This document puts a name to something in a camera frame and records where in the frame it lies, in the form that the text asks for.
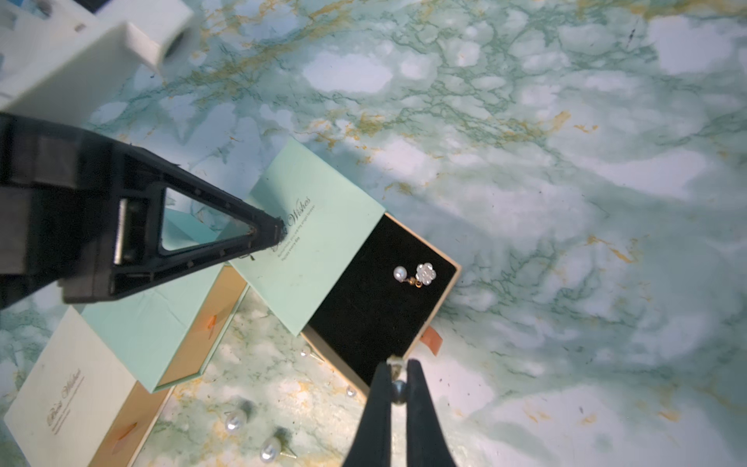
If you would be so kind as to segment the beige drawer jewelry box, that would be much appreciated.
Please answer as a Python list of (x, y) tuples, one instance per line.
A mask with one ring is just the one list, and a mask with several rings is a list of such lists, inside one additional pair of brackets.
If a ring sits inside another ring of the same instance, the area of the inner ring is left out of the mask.
[(150, 393), (70, 307), (4, 416), (32, 466), (130, 466), (171, 393)]

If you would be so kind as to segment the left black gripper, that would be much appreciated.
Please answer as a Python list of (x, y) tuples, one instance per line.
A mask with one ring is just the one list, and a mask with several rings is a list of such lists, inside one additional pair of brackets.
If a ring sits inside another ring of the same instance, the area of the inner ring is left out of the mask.
[(142, 148), (1, 115), (1, 305), (116, 301), (274, 247), (284, 223)]

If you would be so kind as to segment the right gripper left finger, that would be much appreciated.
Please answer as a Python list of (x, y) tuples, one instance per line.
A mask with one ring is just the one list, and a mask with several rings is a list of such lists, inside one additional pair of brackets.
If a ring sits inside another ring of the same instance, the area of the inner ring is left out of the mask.
[(389, 467), (391, 465), (391, 368), (377, 365), (370, 393), (344, 467)]

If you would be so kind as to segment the grey pearl earring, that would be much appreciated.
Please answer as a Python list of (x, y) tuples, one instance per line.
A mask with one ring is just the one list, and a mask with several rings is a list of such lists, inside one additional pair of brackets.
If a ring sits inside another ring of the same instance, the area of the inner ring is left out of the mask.
[(401, 406), (406, 404), (408, 400), (408, 389), (407, 383), (405, 381), (402, 381), (402, 379), (396, 379), (396, 381), (392, 381), (391, 391), (392, 403), (394, 405)]

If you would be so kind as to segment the flower pearl drop earring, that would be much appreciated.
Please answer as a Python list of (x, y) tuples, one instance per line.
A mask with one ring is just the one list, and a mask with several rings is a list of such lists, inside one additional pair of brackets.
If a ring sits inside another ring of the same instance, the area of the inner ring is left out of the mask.
[(405, 267), (397, 266), (393, 270), (393, 277), (400, 283), (421, 288), (431, 285), (437, 278), (437, 272), (431, 263), (423, 263), (416, 267), (413, 274), (410, 274)]

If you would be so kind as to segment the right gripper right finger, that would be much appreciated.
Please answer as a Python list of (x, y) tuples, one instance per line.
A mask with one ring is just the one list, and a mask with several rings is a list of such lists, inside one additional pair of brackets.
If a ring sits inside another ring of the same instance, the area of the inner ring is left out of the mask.
[(455, 467), (419, 361), (407, 366), (407, 465)]

